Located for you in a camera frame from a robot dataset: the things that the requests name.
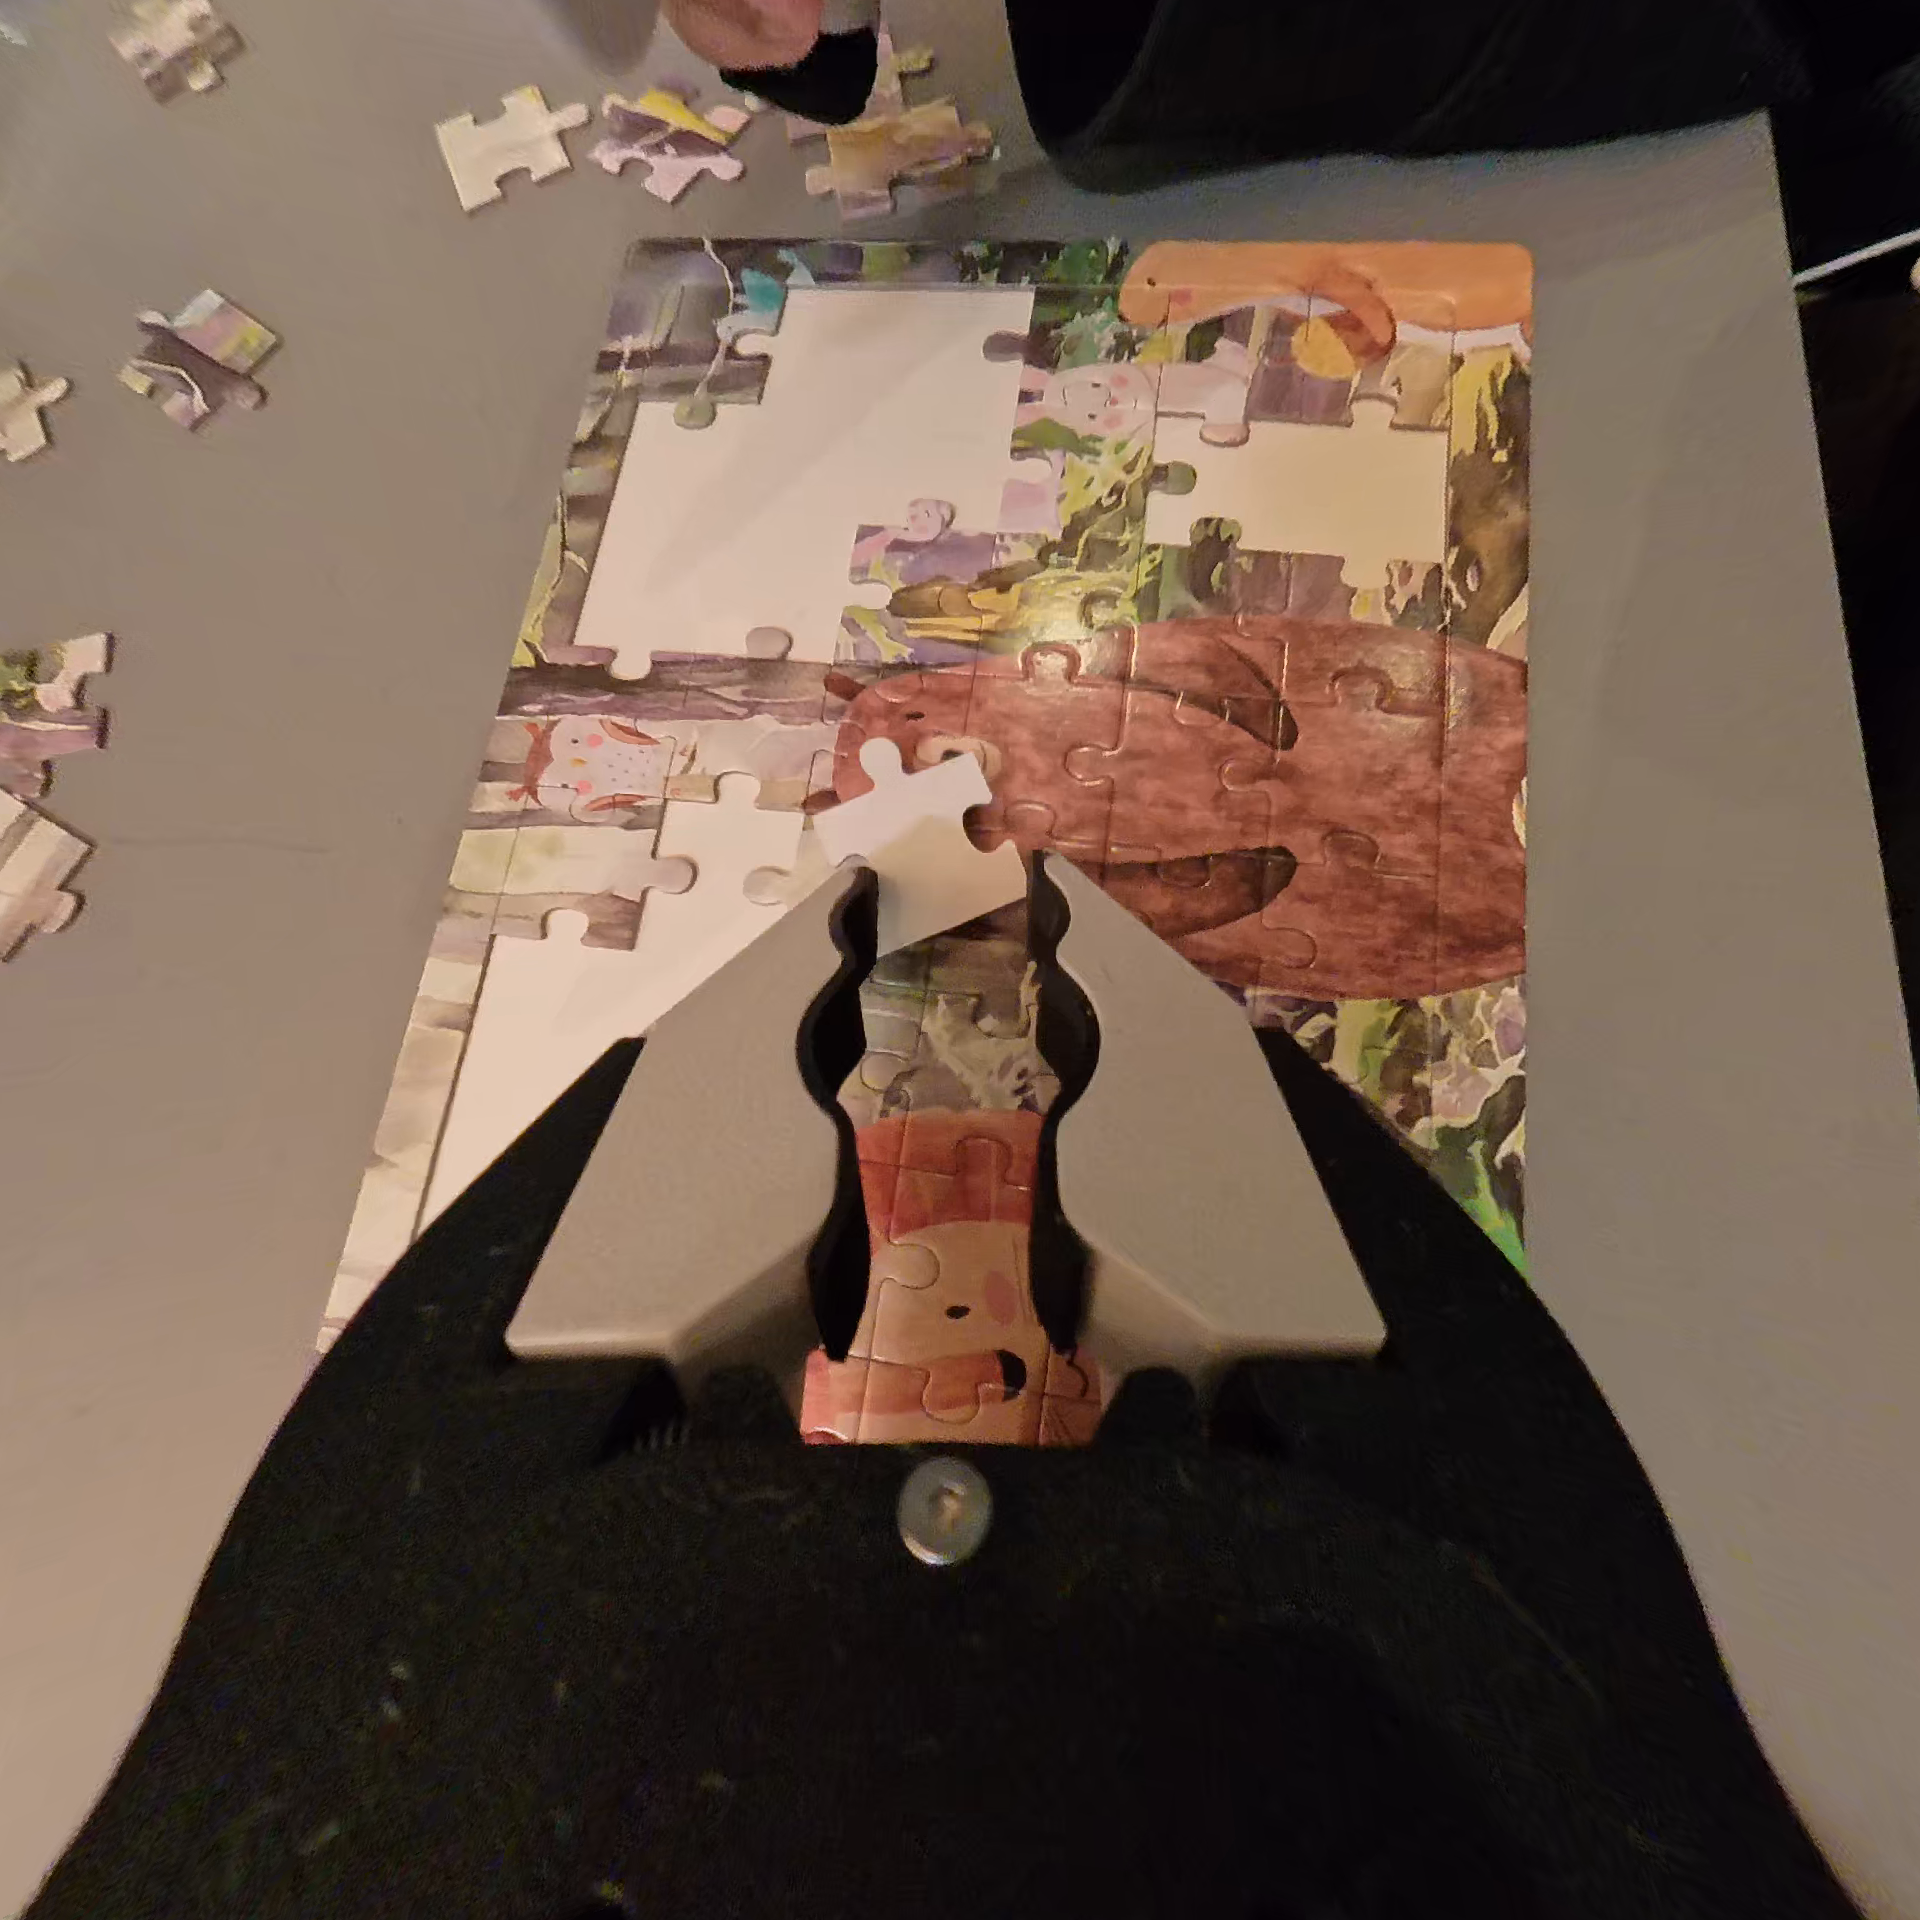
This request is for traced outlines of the clump of puzzle pieces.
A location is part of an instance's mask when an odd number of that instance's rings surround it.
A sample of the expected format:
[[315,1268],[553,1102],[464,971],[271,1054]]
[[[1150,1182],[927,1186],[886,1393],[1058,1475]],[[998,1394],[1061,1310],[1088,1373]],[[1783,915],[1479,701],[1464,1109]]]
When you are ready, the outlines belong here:
[[41,803],[41,777],[6,763],[2,773],[2,962],[54,938],[80,912],[73,883],[93,843]]

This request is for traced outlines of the purple yellow puzzle piece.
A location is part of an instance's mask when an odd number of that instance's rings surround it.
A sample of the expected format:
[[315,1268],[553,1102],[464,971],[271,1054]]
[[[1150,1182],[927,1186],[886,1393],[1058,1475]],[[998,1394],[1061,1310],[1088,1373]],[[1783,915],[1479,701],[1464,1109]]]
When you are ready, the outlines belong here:
[[638,168],[653,196],[678,204],[704,179],[723,185],[743,179],[736,144],[758,109],[742,104],[703,108],[670,88],[649,88],[635,98],[605,97],[600,116],[591,162],[613,179]]

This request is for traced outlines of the yellow green puzzle piece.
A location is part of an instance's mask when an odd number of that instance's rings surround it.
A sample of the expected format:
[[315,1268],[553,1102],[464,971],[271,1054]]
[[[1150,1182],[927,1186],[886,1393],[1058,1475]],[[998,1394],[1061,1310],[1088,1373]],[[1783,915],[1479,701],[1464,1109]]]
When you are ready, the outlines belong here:
[[1024,901],[1027,869],[1015,845],[987,852],[971,843],[967,814],[992,789],[976,757],[961,752],[909,773],[891,738],[861,745],[871,789],[819,816],[816,835],[832,866],[855,857],[879,877],[879,956]]

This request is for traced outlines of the purple white puzzle piece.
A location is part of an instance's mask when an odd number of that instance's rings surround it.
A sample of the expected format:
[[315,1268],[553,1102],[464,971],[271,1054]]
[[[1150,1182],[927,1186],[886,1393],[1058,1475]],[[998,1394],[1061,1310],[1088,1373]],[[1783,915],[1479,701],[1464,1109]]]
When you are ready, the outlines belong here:
[[135,332],[117,381],[184,429],[271,402],[259,371],[282,348],[282,334],[227,294],[201,290],[174,314],[145,309]]

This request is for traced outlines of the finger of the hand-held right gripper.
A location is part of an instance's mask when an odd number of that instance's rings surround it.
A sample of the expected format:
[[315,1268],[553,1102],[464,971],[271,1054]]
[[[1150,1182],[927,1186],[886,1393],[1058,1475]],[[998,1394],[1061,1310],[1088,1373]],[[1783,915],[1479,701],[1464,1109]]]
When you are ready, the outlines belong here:
[[555,3],[555,20],[595,70],[633,70],[653,50],[659,3]]

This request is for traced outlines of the person's right forearm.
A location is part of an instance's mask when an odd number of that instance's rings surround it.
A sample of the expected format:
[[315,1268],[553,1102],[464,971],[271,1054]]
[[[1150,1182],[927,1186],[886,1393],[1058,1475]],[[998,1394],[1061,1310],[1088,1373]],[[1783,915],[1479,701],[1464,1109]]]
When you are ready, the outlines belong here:
[[1811,75],[1775,4],[1010,3],[1007,25],[1038,144],[1099,193],[1645,137]]

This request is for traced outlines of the pale purple puzzle piece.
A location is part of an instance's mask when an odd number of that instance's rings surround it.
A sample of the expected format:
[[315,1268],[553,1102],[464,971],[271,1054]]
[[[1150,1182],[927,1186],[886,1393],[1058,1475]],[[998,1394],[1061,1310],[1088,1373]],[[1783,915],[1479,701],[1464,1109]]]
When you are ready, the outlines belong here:
[[902,112],[905,108],[905,83],[929,74],[933,52],[922,44],[899,44],[891,27],[880,20],[861,20],[840,27],[838,33],[879,33],[880,34],[880,69],[879,83],[870,98],[864,114],[857,121],[883,116],[889,112]]

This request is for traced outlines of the grey white puzzle piece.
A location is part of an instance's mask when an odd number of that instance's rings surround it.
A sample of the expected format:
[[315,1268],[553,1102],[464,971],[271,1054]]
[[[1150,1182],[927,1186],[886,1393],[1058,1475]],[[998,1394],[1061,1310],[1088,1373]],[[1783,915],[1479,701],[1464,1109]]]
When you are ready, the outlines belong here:
[[134,3],[110,33],[114,56],[158,105],[206,97],[247,40],[214,3]]

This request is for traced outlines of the partly assembled jigsaw puzzle tray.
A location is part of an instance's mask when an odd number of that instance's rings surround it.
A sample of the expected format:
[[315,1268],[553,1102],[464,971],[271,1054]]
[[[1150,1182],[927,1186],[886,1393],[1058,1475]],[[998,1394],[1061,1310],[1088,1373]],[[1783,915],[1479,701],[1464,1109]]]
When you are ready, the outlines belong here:
[[[871,736],[976,757],[976,848],[1067,857],[1526,1264],[1530,297],[1518,246],[638,242],[321,1346],[811,890]],[[1093,1437],[1024,920],[862,988],[877,1275],[808,1437]]]

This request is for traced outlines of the person's right hand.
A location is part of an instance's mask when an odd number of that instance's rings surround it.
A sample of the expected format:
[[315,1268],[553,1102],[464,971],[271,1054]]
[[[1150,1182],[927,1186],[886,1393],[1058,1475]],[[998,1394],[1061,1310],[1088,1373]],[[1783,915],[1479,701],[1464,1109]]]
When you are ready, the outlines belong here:
[[823,3],[661,3],[661,18],[717,69],[799,65],[823,33]]

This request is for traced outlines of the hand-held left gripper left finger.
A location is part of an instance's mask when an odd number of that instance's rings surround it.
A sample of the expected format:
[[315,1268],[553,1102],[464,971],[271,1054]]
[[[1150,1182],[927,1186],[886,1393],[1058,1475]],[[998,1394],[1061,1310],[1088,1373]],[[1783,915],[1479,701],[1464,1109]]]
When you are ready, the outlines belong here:
[[851,1353],[873,1230],[841,1085],[879,894],[871,866],[832,869],[657,1020],[519,1301],[518,1357],[787,1377]]

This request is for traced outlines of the yellow brown puzzle piece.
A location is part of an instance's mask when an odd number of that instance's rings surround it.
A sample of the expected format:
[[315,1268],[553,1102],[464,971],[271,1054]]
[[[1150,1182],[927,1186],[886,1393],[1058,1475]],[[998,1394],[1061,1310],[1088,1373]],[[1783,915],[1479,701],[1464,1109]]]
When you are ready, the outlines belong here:
[[843,219],[897,211],[899,188],[937,188],[998,150],[995,129],[937,98],[870,114],[825,133],[825,160],[805,172],[811,200],[832,200]]

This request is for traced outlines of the purple green puzzle piece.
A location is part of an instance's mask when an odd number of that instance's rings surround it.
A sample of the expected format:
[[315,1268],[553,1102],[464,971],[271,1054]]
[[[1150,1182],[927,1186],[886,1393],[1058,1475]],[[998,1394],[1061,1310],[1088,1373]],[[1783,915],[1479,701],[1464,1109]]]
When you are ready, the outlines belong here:
[[109,738],[109,715],[90,685],[113,669],[113,636],[85,634],[2,653],[2,760],[31,770]]

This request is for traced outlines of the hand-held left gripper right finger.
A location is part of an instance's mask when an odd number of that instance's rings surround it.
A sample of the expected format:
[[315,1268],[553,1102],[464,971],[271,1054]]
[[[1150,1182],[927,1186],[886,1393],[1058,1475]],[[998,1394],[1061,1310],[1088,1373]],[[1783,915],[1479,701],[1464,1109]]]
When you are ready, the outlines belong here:
[[1243,1010],[1063,856],[1031,884],[1049,1344],[1105,1373],[1376,1355],[1383,1314]]

